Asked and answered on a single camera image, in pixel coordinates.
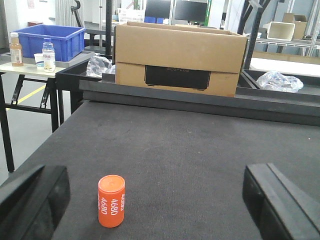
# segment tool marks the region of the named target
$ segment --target white wall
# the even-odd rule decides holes
[[[47,0],[47,2],[34,0],[34,9],[28,8],[27,0],[4,0],[4,9],[8,35],[12,31],[26,28],[28,22],[52,24],[49,18],[56,16],[55,0]]]
[[[93,7],[92,0],[83,0],[83,8],[84,8],[83,20],[86,22],[92,22],[92,7]]]
[[[6,28],[8,31],[8,39],[10,39],[10,32],[19,28],[19,20],[17,13],[17,4],[15,0],[4,0],[4,10],[6,16]]]
[[[100,0],[91,0],[92,6],[92,22],[95,24],[100,23],[100,8],[99,8]],[[102,20],[106,19],[106,0],[102,0]]]
[[[220,28],[224,6],[225,0],[212,0],[208,27]]]
[[[229,0],[226,11],[224,30],[236,33],[241,18],[245,0]]]

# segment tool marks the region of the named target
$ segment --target black device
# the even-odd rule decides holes
[[[1,239],[50,240],[69,201],[65,166],[18,169],[0,186]]]
[[[81,7],[81,4],[78,0],[74,0],[74,1],[76,2],[76,6],[71,6],[70,9],[71,9],[72,15],[74,14],[74,16],[75,16],[76,23],[78,24],[78,27],[83,28],[84,26],[81,23],[80,17],[79,17],[79,9]]]
[[[210,71],[176,67],[145,66],[145,83],[149,86],[169,86],[205,90],[209,86]]]
[[[320,204],[273,164],[246,166],[242,197],[263,240],[320,240]]]
[[[168,19],[170,17],[170,0],[147,0],[145,6],[145,16]]]
[[[177,0],[174,18],[188,22],[203,23],[206,20],[207,3],[196,1]]]

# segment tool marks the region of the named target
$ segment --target computer monitor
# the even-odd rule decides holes
[[[170,0],[147,0],[145,6],[145,16],[168,19],[170,17]]]
[[[201,22],[206,20],[207,3],[196,1],[177,0],[174,18],[189,22]]]

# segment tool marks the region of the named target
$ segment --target orange can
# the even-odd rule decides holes
[[[108,175],[98,183],[98,219],[106,228],[119,226],[125,217],[125,180]]]

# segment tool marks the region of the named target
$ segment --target juice bottle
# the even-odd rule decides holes
[[[13,67],[23,66],[22,62],[22,46],[19,43],[19,34],[17,32],[11,32],[11,44],[10,44],[10,55],[11,63]]]

